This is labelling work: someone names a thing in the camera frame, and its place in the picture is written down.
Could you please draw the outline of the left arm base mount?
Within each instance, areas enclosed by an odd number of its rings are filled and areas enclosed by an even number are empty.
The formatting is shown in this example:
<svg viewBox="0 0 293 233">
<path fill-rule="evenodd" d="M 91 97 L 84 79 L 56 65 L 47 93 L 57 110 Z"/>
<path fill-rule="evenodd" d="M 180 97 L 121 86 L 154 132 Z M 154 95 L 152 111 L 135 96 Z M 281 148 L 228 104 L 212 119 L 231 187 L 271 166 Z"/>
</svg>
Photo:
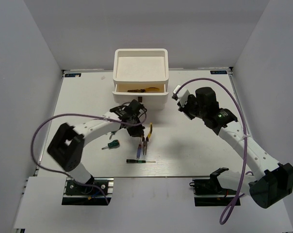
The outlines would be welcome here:
<svg viewBox="0 0 293 233">
<path fill-rule="evenodd" d="M 95 178 L 94 185 L 101 188 L 108 202 L 111 201 L 114 187 L 113 178 Z M 105 197 L 95 187 L 85 187 L 67 179 L 65 183 L 62 205 L 71 206 L 107 206 Z"/>
</svg>

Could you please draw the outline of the slim black green screwdriver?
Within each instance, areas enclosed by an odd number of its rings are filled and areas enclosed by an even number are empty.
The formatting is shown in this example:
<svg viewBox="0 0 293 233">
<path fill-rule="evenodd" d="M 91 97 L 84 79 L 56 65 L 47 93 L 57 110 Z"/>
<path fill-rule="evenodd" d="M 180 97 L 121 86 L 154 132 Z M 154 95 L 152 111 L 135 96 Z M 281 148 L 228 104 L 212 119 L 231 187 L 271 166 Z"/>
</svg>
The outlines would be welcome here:
<svg viewBox="0 0 293 233">
<path fill-rule="evenodd" d="M 155 161 L 137 160 L 137 159 L 127 159 L 127 164 L 145 164 L 145 163 L 155 163 Z"/>
</svg>

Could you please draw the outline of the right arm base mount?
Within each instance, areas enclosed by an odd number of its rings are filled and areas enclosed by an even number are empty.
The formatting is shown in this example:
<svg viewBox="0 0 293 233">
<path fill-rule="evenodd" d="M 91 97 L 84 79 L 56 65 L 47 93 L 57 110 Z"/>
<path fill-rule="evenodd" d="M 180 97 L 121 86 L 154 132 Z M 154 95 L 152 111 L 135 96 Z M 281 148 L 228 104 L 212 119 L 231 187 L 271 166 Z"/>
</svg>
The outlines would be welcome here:
<svg viewBox="0 0 293 233">
<path fill-rule="evenodd" d="M 225 207 L 236 195 L 231 189 L 216 190 L 210 179 L 194 179 L 189 186 L 194 192 L 195 207 Z"/>
</svg>

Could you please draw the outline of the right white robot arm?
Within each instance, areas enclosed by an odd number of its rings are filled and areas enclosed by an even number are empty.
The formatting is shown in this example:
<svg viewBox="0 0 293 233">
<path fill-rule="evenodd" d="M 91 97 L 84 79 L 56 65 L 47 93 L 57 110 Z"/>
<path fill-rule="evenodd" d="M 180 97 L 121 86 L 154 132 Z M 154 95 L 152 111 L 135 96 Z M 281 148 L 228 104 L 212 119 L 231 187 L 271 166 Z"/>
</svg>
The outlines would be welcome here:
<svg viewBox="0 0 293 233">
<path fill-rule="evenodd" d="M 281 164 L 269 155 L 253 138 L 246 136 L 237 117 L 226 108 L 219 107 L 214 90 L 202 87 L 190 94 L 178 85 L 173 91 L 179 111 L 190 120 L 199 118 L 205 126 L 226 141 L 244 160 L 252 175 L 241 175 L 222 167 L 210 174 L 209 179 L 196 182 L 199 194 L 220 194 L 224 190 L 237 190 L 249 195 L 261 208 L 267 209 L 293 190 L 293 166 Z"/>
</svg>

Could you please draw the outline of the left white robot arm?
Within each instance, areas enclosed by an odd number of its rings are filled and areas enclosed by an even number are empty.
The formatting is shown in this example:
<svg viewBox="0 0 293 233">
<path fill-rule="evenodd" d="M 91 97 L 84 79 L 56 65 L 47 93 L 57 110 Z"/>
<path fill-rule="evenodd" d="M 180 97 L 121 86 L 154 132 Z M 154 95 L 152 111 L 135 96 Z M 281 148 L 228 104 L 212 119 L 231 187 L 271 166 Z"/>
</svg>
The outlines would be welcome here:
<svg viewBox="0 0 293 233">
<path fill-rule="evenodd" d="M 92 120 L 80 125 L 63 123 L 52 138 L 47 153 L 54 161 L 77 181 L 77 188 L 84 194 L 94 188 L 93 176 L 81 163 L 83 148 L 93 140 L 110 132 L 126 129 L 131 137 L 141 137 L 144 126 L 139 116 L 147 109 L 137 100 L 128 105 L 120 105 L 110 109 L 104 115 L 91 117 Z"/>
</svg>

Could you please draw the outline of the white drawer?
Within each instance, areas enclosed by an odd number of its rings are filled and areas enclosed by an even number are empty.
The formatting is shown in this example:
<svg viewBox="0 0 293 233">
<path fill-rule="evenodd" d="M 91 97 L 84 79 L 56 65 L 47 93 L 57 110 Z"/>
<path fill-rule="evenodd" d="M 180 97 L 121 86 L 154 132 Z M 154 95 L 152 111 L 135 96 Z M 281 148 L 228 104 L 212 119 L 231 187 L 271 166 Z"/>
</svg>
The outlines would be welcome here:
<svg viewBox="0 0 293 233">
<path fill-rule="evenodd" d="M 157 87 L 160 89 L 157 93 L 128 93 L 127 90 L 142 89 L 147 87 Z M 159 102 L 166 103 L 168 92 L 164 83 L 119 83 L 112 91 L 114 101 L 123 103 L 132 99 L 140 100 L 142 103 Z"/>
</svg>

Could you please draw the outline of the yellow black needle-nose pliers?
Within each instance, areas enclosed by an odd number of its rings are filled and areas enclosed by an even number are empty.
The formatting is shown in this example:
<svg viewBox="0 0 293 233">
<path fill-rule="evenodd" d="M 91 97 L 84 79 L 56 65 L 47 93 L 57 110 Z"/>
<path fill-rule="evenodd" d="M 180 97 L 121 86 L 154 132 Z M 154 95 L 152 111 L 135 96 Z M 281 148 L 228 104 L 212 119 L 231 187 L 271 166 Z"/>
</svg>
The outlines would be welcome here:
<svg viewBox="0 0 293 233">
<path fill-rule="evenodd" d="M 131 89 L 127 90 L 128 93 L 157 93 L 160 89 L 157 87 L 147 87 L 142 89 Z"/>
</svg>

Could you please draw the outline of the blue red handled screwdriver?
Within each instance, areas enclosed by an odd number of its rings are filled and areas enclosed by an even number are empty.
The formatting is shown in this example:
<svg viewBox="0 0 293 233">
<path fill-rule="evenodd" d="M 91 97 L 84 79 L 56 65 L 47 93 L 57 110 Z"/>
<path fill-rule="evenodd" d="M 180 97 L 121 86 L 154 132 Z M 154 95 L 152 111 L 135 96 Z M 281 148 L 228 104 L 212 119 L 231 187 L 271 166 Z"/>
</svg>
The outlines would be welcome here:
<svg viewBox="0 0 293 233">
<path fill-rule="evenodd" d="M 141 150 L 142 150 L 142 138 L 140 138 L 138 148 L 137 148 L 137 154 L 136 154 L 136 159 L 139 160 L 141 156 Z"/>
</svg>

